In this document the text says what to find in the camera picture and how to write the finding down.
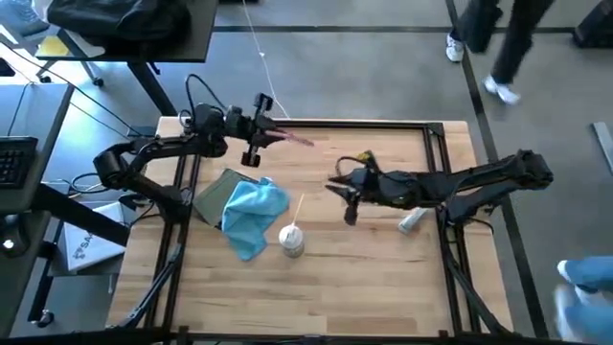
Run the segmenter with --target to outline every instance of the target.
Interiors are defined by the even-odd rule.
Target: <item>black bag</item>
[[[190,28],[181,0],[54,0],[47,18],[104,47],[172,44]]]

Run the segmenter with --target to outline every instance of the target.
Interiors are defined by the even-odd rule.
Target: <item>wooden table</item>
[[[162,136],[181,129],[174,118],[160,119]],[[444,122],[444,130],[452,169],[476,165],[467,124]],[[422,134],[399,129],[293,131],[316,147],[272,145],[261,150],[261,166],[251,169],[239,163],[246,144],[229,139],[224,157],[201,163],[198,192],[231,168],[254,178],[272,177],[292,199],[289,211],[266,232],[268,247],[248,263],[238,259],[220,231],[192,219],[173,328],[187,325],[191,333],[215,334],[425,336],[451,330],[434,214],[429,212],[405,236],[397,224],[406,211],[362,205],[358,223],[351,227],[343,221],[344,202],[324,188],[338,157],[364,150],[375,153],[383,170],[427,171]],[[151,162],[147,177],[171,184],[176,161]],[[277,236],[291,222],[302,193],[297,223],[306,233],[306,251],[293,260],[284,256]],[[160,219],[150,218],[132,230],[109,324],[124,318],[148,289],[162,228]],[[512,329],[492,234],[484,225],[470,224],[465,240],[475,288]],[[165,300],[160,299],[159,324]],[[467,323],[465,299],[460,300]]]

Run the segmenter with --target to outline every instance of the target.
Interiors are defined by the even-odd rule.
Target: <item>blue towel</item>
[[[289,197],[270,178],[240,181],[223,208],[221,231],[238,257],[249,261],[266,247],[264,232],[287,210]]]

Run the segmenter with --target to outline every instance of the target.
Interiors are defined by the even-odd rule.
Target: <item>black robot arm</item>
[[[169,138],[136,139],[117,144],[94,158],[94,166],[104,187],[130,190],[156,203],[165,220],[178,222],[189,212],[189,198],[173,186],[161,186],[142,175],[145,165],[153,160],[181,155],[198,154],[217,158],[226,153],[225,137],[238,138],[248,144],[241,163],[257,167],[259,148],[281,141],[288,133],[276,128],[270,118],[263,115],[270,110],[273,100],[263,94],[256,98],[256,114],[253,118],[242,115],[242,110],[231,107],[225,114],[221,109],[199,104],[193,117],[185,125],[182,135]],[[125,153],[133,154],[131,161]]]
[[[364,168],[349,174],[340,172],[343,160],[356,161]],[[410,210],[415,207],[432,208],[445,203],[447,220],[464,222],[485,205],[496,205],[503,196],[516,190],[544,189],[554,177],[545,160],[530,150],[498,162],[455,173],[445,172],[383,172],[373,153],[366,151],[357,158],[341,157],[336,165],[337,175],[329,179],[337,185],[326,186],[342,196],[348,204],[345,222],[354,225],[360,201]],[[479,188],[469,195],[461,191]]]

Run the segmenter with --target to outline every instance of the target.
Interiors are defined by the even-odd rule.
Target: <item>person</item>
[[[556,288],[556,327],[565,341],[613,344],[613,256],[564,260],[557,271],[574,286]]]
[[[473,53],[483,53],[489,45],[496,22],[502,16],[499,0],[471,0],[454,29],[447,35],[446,54],[452,62],[462,61],[467,46]],[[520,95],[511,90],[513,78],[522,59],[533,45],[536,25],[554,0],[515,0],[511,21],[491,74],[483,80],[486,90],[505,104],[516,104]]]

